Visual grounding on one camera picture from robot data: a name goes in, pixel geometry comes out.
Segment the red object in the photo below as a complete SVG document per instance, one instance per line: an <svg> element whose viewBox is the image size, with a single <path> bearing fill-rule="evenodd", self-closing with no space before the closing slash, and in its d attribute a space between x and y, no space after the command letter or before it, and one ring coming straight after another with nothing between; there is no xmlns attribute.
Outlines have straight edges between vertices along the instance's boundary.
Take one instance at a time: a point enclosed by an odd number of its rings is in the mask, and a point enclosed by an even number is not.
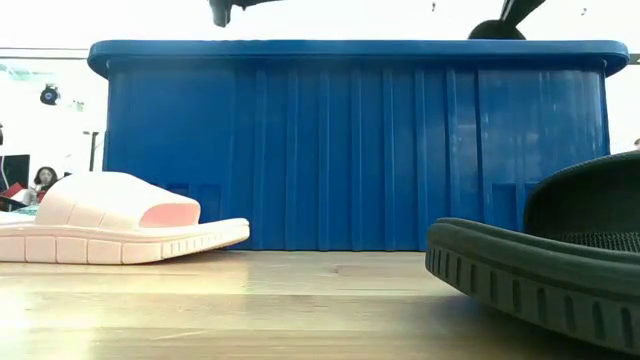
<svg viewBox="0 0 640 360"><path fill-rule="evenodd" d="M20 183L15 183L15 184L11 185L7 190L5 190L0 195L2 195L4 197L12 198L14 195L19 193L22 189L24 189L24 188L22 187L22 185L20 185Z"/></svg>
<svg viewBox="0 0 640 360"><path fill-rule="evenodd" d="M38 203L42 202L42 198L44 198L44 194L46 194L46 191L38 191Z"/></svg>

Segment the woman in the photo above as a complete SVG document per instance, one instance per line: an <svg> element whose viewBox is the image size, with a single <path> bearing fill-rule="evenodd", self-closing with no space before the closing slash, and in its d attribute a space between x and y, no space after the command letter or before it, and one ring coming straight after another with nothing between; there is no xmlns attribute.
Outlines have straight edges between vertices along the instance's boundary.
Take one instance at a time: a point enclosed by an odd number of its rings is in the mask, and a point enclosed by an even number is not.
<svg viewBox="0 0 640 360"><path fill-rule="evenodd" d="M53 168L49 166L41 167L38 169L35 179L33 179L36 186L27 190L22 202L27 206L39 204L44 195L51 186L56 183L56 181L58 181L58 174L56 174L56 171L53 170Z"/></svg>

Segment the wooden table surface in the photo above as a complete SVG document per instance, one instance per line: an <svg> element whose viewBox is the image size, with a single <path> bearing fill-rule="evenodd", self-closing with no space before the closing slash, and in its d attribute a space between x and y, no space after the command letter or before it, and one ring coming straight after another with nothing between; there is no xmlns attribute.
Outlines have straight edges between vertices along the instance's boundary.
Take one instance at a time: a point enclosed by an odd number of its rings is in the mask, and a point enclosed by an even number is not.
<svg viewBox="0 0 640 360"><path fill-rule="evenodd" d="M0 359L622 359L476 304L420 253L0 264Z"/></svg>

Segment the black slipper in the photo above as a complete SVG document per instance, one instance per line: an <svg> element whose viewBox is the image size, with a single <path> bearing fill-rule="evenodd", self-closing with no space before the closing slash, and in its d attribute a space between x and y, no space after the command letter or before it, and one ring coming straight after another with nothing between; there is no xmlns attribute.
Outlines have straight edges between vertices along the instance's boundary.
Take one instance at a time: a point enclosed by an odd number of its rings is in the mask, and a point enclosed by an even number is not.
<svg viewBox="0 0 640 360"><path fill-rule="evenodd" d="M438 220L426 266L520 319L640 354L640 152L542 181L527 201L524 233Z"/></svg>

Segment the ribbed container wall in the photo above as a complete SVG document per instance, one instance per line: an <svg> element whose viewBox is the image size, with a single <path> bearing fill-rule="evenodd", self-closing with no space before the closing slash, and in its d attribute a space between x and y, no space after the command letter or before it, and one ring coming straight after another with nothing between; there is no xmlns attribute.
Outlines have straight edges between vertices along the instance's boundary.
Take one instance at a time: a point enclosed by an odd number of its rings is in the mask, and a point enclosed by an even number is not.
<svg viewBox="0 0 640 360"><path fill-rule="evenodd" d="M609 151L605 70L524 65L112 59L104 169L249 219L237 249L425 250L449 216L518 230L539 180Z"/></svg>

